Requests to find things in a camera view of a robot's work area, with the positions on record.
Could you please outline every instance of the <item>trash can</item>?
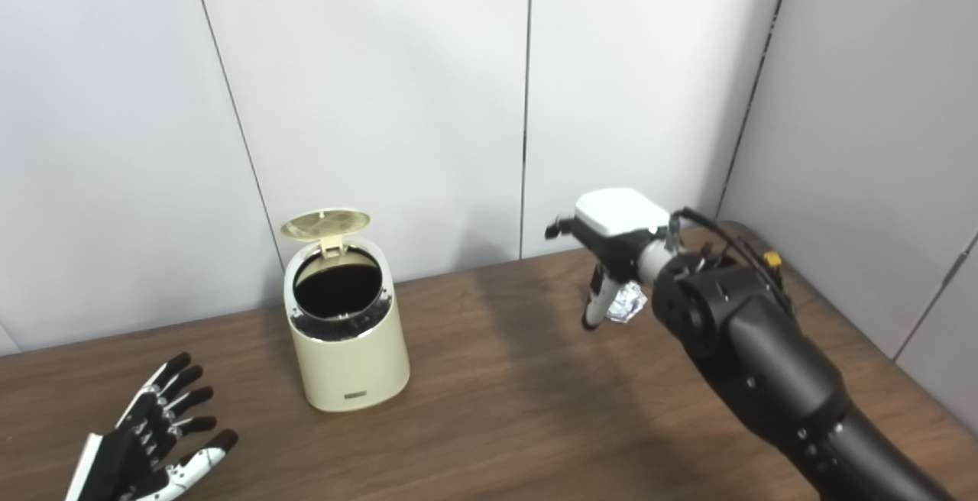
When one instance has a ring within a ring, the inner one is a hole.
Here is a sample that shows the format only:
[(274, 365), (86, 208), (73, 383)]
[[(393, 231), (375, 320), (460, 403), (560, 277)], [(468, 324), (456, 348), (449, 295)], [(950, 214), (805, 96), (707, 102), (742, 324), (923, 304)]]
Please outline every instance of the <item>trash can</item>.
[(309, 403), (352, 411), (388, 400), (411, 375), (387, 258), (347, 238), (366, 213), (328, 208), (296, 216), (284, 236), (312, 242), (289, 261), (284, 300)]

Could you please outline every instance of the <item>cable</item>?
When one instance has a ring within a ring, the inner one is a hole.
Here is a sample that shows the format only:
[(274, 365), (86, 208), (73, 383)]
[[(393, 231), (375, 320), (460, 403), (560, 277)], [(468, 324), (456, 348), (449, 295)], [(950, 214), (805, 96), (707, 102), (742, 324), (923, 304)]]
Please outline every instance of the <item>cable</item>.
[(763, 279), (764, 283), (768, 284), (769, 288), (771, 288), (771, 292), (773, 295), (775, 295), (775, 299), (778, 299), (778, 304), (782, 306), (782, 309), (784, 309), (789, 316), (795, 316), (792, 299), (790, 299), (789, 296), (787, 296), (787, 293), (783, 292), (778, 287), (778, 284), (775, 283), (775, 280), (771, 277), (771, 274), (768, 273), (768, 270), (757, 260), (757, 258), (754, 257), (754, 254), (752, 254), (751, 251), (747, 250), (747, 247), (743, 246), (743, 242), (740, 242), (740, 240), (737, 240), (737, 238), (728, 234), (726, 230), (721, 228), (716, 222), (713, 222), (713, 220), (704, 215), (700, 215), (699, 212), (688, 208), (688, 206), (687, 208), (682, 208), (680, 211), (674, 212), (673, 216), (687, 218), (688, 220), (699, 224), (700, 226), (723, 238), (724, 242), (727, 242), (730, 247), (733, 247), (734, 250), (736, 250), (737, 253), (747, 261), (747, 264), (749, 264), (754, 271), (761, 275), (761, 279)]

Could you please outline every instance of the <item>trash can lid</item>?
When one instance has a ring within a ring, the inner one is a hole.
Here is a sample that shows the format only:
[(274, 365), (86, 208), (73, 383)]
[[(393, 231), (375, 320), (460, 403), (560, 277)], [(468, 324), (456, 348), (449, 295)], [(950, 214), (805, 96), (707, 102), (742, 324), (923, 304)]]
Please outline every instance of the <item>trash can lid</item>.
[(370, 215), (355, 208), (322, 208), (303, 213), (282, 225), (282, 235), (300, 242), (320, 242), (324, 250), (341, 247), (342, 236), (363, 230)]

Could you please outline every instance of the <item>crumpled aluminum foil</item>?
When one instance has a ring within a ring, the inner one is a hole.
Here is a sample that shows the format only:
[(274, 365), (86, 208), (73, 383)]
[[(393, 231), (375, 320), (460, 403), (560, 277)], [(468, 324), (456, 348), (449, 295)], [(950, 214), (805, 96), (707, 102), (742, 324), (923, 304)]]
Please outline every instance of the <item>crumpled aluminum foil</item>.
[(639, 310), (648, 301), (649, 298), (646, 298), (645, 293), (642, 293), (639, 284), (628, 282), (622, 285), (621, 289), (618, 289), (618, 295), (615, 296), (614, 302), (611, 303), (605, 317), (611, 321), (626, 324), (639, 313)]

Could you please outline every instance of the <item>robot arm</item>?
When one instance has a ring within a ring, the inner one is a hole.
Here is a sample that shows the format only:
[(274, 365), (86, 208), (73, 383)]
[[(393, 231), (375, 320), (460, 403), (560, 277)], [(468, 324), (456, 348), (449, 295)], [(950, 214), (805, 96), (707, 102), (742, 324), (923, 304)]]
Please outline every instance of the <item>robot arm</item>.
[[(689, 253), (678, 239), (687, 218), (727, 242), (743, 261)], [(601, 323), (618, 286), (654, 286), (653, 313), (741, 423), (778, 448), (822, 499), (953, 501), (853, 404), (842, 375), (802, 333), (776, 263), (711, 220), (668, 213), (630, 189), (590, 192), (575, 215), (548, 228), (597, 255), (583, 317)]]

